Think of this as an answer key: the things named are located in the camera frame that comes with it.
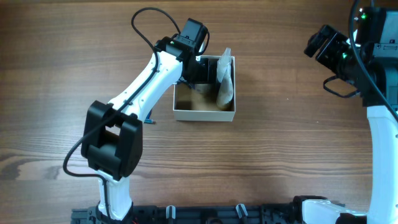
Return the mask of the blue foam soap pump bottle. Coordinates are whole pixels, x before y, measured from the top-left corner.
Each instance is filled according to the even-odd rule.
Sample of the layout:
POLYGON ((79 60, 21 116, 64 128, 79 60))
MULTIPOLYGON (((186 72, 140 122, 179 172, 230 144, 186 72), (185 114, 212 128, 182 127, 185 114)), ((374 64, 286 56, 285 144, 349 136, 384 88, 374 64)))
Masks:
POLYGON ((231 61, 232 61, 231 49, 227 47, 222 56, 217 61, 217 68, 216 68, 217 83, 221 84, 224 77, 230 73, 231 61))

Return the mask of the white bamboo print lotion tube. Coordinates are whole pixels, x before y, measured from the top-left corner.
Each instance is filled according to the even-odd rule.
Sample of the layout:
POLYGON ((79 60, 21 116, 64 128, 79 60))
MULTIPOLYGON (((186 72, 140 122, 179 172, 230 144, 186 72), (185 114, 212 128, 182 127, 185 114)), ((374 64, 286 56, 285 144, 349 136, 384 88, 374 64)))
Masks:
POLYGON ((234 87, 230 73, 225 73, 218 91, 216 105, 220 110, 226 111, 231 105, 234 87))

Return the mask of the blue disposable razor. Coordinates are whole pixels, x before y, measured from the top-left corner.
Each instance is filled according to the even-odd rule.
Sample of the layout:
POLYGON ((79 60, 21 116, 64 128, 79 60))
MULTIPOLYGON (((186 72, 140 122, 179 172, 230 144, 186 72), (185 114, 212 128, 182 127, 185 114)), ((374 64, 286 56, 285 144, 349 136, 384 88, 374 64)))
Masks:
POLYGON ((146 116, 146 118, 144 120, 144 123, 146 123, 146 124, 155 124, 155 121, 150 118, 151 114, 152 114, 152 110, 150 110, 149 113, 147 114, 147 116, 146 116))

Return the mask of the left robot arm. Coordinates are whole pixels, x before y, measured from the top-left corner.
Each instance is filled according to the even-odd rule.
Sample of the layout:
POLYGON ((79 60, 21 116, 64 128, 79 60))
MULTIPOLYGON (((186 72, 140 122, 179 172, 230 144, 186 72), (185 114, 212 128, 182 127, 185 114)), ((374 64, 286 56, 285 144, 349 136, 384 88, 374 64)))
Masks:
POLYGON ((108 103, 95 101, 88 108, 81 155, 99 180, 100 201, 88 210, 92 223, 132 223, 133 202, 129 176, 143 151, 143 123, 152 108, 174 83, 212 81, 206 49, 208 29, 188 19, 183 30, 153 46, 146 68, 108 103))

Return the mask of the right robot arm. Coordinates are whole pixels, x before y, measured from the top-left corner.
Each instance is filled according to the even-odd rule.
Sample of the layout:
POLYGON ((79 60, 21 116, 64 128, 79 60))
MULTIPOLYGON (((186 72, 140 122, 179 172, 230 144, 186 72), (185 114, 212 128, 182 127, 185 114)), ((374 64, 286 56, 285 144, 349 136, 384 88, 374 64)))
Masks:
POLYGON ((367 111, 373 147, 373 185, 366 213, 324 197, 297 196, 300 223, 397 223, 397 10, 354 2, 349 35, 324 25, 308 40, 304 53, 355 87, 367 111))

